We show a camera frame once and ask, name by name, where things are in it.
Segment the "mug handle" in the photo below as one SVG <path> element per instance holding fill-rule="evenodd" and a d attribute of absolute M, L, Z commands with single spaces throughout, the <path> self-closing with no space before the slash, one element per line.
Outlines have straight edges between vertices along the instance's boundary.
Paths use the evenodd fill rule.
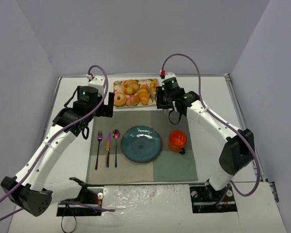
<path fill-rule="evenodd" d="M 180 154 L 185 154 L 185 148 L 181 148 L 181 150 L 179 151 Z"/>

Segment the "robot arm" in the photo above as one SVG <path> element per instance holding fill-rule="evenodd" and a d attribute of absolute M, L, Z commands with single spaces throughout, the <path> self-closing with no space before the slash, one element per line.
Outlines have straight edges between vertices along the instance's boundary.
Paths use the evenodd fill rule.
<path fill-rule="evenodd" d="M 172 109 L 182 115 L 191 118 L 206 129 L 222 146 L 223 150 L 219 158 L 219 167 L 206 182 L 209 196 L 213 199 L 219 197 L 222 190 L 229 184 L 230 180 L 243 167 L 247 166 L 253 157 L 243 141 L 233 131 L 214 119 L 207 110 L 210 109 L 205 103 L 202 105 L 199 95 L 194 91 L 186 93 L 180 88 L 174 73 L 167 73 L 166 80 L 162 86 L 157 87 L 157 108 Z M 222 121 L 226 122 L 213 110 L 212 112 Z M 249 144 L 254 148 L 254 138 L 250 130 L 244 131 L 229 124 L 237 130 Z"/>
<path fill-rule="evenodd" d="M 5 177 L 3 179 L 1 186 L 5 193 L 7 193 L 24 179 L 28 169 L 34 164 L 45 146 L 47 146 L 44 156 L 37 162 L 29 176 L 9 196 L 12 202 L 32 215 L 39 216 L 53 203 L 66 199 L 81 200 L 82 196 L 88 194 L 87 185 L 77 178 L 70 178 L 68 181 L 61 183 L 45 184 L 45 182 L 64 150 L 76 137 L 81 133 L 84 139 L 88 138 L 88 123 L 94 117 L 113 116 L 114 93 L 109 93 L 108 105 L 102 104 L 93 115 L 62 131 L 50 143 L 49 139 L 65 126 L 90 113 L 102 100 L 104 86 L 105 80 L 103 77 L 91 80 L 87 86 L 78 86 L 73 96 L 65 104 L 65 108 L 53 120 L 53 125 L 45 140 L 29 162 L 13 178 Z M 72 108 L 68 108 L 67 105 L 73 99 L 75 93 L 77 93 L 78 100 L 73 102 Z"/>

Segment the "tray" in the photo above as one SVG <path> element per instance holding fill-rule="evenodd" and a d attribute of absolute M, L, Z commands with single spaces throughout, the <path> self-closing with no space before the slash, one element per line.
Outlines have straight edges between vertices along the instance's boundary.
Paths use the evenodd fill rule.
<path fill-rule="evenodd" d="M 139 86 L 141 86 L 141 85 L 146 85 L 146 84 L 147 84 L 148 86 L 150 86 L 150 83 L 151 83 L 152 81 L 155 81 L 155 82 L 157 83 L 157 86 L 160 85 L 158 79 L 134 79 L 134 80 L 139 84 Z M 123 83 L 124 83 L 124 81 L 126 81 L 126 80 L 115 81 L 115 82 L 113 83 L 113 91 L 114 91 L 115 94 L 116 94 L 117 92 L 123 92 Z M 142 105 L 142 104 L 139 102 L 137 105 L 135 105 L 135 106 L 133 106 L 133 107 L 145 107 L 145 106 L 152 106 L 152 105 L 156 105 L 156 101 L 155 101 L 155 99 L 154 99 L 153 97 L 150 96 L 147 105 Z M 116 107 L 116 108 L 132 108 L 132 107 L 131 107 L 131 106 L 126 106 L 126 105 L 124 105 L 123 107 Z"/>

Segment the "gray wall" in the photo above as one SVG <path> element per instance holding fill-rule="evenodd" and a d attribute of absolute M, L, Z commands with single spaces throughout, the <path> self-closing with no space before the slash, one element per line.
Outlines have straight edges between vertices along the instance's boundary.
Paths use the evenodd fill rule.
<path fill-rule="evenodd" d="M 16 1 L 0 0 L 0 183 L 4 176 L 14 176 L 41 143 L 56 82 Z M 14 209 L 4 201 L 0 217 Z M 10 221 L 0 223 L 0 233 L 7 232 Z"/>
<path fill-rule="evenodd" d="M 232 72 L 261 162 L 291 233 L 291 0 L 271 0 Z"/>
<path fill-rule="evenodd" d="M 108 73 L 158 73 L 175 52 L 203 74 L 234 68 L 269 0 L 17 0 L 61 75 L 91 64 Z M 195 73 L 185 58 L 166 68 Z"/>

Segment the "black strap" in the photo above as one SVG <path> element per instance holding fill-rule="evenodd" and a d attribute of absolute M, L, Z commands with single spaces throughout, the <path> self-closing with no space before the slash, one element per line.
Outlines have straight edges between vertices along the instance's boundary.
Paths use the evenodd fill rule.
<path fill-rule="evenodd" d="M 63 228 L 63 219 L 64 219 L 64 216 L 65 216 L 65 213 L 66 213 L 66 209 L 69 209 L 69 211 L 71 212 L 71 214 L 74 217 L 74 220 L 76 222 L 76 225 L 74 226 L 74 229 L 72 231 L 70 231 L 70 232 L 66 232 L 64 230 L 64 228 Z M 67 203 L 66 203 L 66 206 L 65 206 L 65 210 L 64 210 L 64 213 L 63 213 L 62 222 L 61 222 L 60 226 L 62 227 L 62 230 L 63 230 L 64 233 L 73 233 L 75 231 L 75 229 L 77 228 L 77 219 L 76 219 L 73 211 L 71 211 L 71 208 L 70 208 L 69 204 L 67 204 Z"/>
<path fill-rule="evenodd" d="M 82 130 L 82 136 L 83 138 L 86 140 L 88 138 L 88 135 L 89 135 L 89 127 L 86 126 L 83 130 Z"/>
<path fill-rule="evenodd" d="M 172 112 L 174 112 L 174 111 L 175 111 L 175 110 L 173 109 L 173 110 L 171 110 L 171 111 L 169 112 L 169 114 L 168 114 L 168 119 L 169 119 L 170 123 L 172 123 L 173 125 L 177 125 L 177 124 L 179 124 L 179 122 L 180 122 L 180 120 L 181 120 L 182 114 L 179 113 L 179 119 L 178 119 L 178 122 L 177 122 L 177 123 L 173 123 L 173 122 L 171 121 L 171 119 L 170 119 L 170 114 L 171 114 Z"/>
<path fill-rule="evenodd" d="M 81 86 L 78 86 L 77 89 L 75 89 L 75 91 L 73 92 L 72 97 L 71 97 L 70 99 L 68 99 L 68 101 L 64 104 L 64 107 L 65 107 L 65 108 L 68 107 L 68 104 L 72 101 L 72 99 L 74 98 L 76 92 L 80 90 L 80 87 L 81 87 Z"/>

